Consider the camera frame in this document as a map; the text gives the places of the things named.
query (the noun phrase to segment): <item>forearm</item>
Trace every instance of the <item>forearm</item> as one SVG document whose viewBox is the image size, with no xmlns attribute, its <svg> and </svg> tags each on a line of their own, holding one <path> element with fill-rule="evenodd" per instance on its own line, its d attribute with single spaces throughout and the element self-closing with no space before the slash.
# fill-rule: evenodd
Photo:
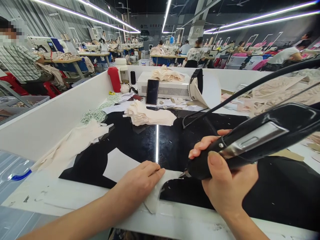
<svg viewBox="0 0 320 240">
<path fill-rule="evenodd" d="M 115 219 L 116 213 L 113 212 L 113 208 L 112 202 L 105 195 L 21 237 L 20 240 L 89 239 L 115 224 L 117 219 Z"/>
<path fill-rule="evenodd" d="M 236 240 L 269 240 L 243 209 L 237 214 L 222 217 Z"/>
</svg>

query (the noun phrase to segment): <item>pink fabric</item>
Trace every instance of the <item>pink fabric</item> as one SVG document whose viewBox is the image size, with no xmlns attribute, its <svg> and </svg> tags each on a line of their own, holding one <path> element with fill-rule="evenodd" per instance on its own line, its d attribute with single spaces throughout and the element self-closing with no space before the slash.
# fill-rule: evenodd
<svg viewBox="0 0 320 240">
<path fill-rule="evenodd" d="M 259 62 L 257 65 L 253 67 L 252 70 L 257 71 L 259 68 L 262 68 L 266 63 L 269 61 L 269 59 L 264 59 L 261 62 Z"/>
<path fill-rule="evenodd" d="M 246 57 L 247 54 L 246 53 L 235 53 L 235 54 L 233 54 L 233 56 L 235 56 L 235 57 Z"/>
</svg>

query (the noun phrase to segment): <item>fingernail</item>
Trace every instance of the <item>fingernail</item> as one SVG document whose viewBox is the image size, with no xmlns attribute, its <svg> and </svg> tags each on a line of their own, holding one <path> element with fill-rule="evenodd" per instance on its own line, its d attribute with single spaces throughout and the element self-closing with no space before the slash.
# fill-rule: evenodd
<svg viewBox="0 0 320 240">
<path fill-rule="evenodd" d="M 219 166 L 222 164 L 222 159 L 221 159 L 221 156 L 219 155 L 219 153 L 210 151 L 208 153 L 208 157 L 209 157 L 210 163 L 212 165 Z"/>
</svg>

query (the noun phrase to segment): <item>hand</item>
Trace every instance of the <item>hand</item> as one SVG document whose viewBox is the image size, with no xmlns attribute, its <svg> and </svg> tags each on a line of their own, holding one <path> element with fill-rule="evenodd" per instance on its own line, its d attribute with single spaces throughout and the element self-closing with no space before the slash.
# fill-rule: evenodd
<svg viewBox="0 0 320 240">
<path fill-rule="evenodd" d="M 226 135 L 231 130 L 219 130 L 219 135 Z M 190 151 L 190 159 L 200 155 L 219 136 L 204 137 Z M 242 201 L 258 180 L 256 164 L 249 164 L 230 171 L 226 161 L 216 152 L 209 152 L 208 166 L 211 179 L 202 181 L 202 186 L 211 204 L 222 217 L 234 216 L 243 211 Z"/>
<path fill-rule="evenodd" d="M 104 197 L 107 201 L 111 201 L 117 222 L 129 217 L 141 205 L 165 171 L 159 164 L 145 161 L 127 172 L 106 193 Z"/>
</svg>

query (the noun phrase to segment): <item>green rope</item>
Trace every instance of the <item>green rope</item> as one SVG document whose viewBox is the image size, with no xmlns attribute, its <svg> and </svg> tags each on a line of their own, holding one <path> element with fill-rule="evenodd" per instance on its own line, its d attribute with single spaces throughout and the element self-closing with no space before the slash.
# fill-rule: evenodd
<svg viewBox="0 0 320 240">
<path fill-rule="evenodd" d="M 102 111 L 102 109 L 113 106 L 115 103 L 120 101 L 120 98 L 121 97 L 119 95 L 109 95 L 105 103 L 101 104 L 99 107 L 97 107 L 93 111 L 91 110 L 87 111 L 83 115 L 83 118 L 81 119 L 80 122 L 84 124 L 88 124 L 91 121 L 91 119 L 95 119 L 99 123 L 103 122 L 107 114 L 104 111 Z"/>
</svg>

